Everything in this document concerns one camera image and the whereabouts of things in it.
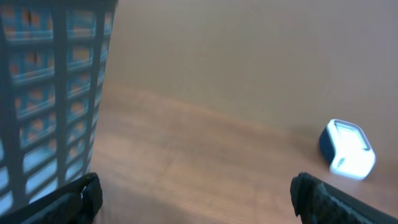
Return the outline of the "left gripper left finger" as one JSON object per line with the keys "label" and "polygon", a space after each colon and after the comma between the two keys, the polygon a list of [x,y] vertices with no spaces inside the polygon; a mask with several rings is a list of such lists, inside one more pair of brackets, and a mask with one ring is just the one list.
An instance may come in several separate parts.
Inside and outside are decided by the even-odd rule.
{"label": "left gripper left finger", "polygon": [[91,172],[1,217],[1,223],[93,223],[102,205],[100,178]]}

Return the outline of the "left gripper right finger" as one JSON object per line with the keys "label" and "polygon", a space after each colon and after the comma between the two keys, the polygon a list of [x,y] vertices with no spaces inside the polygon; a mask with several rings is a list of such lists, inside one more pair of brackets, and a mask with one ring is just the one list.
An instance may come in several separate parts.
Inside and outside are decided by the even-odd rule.
{"label": "left gripper right finger", "polygon": [[305,224],[397,224],[397,219],[301,172],[290,184],[294,213]]}

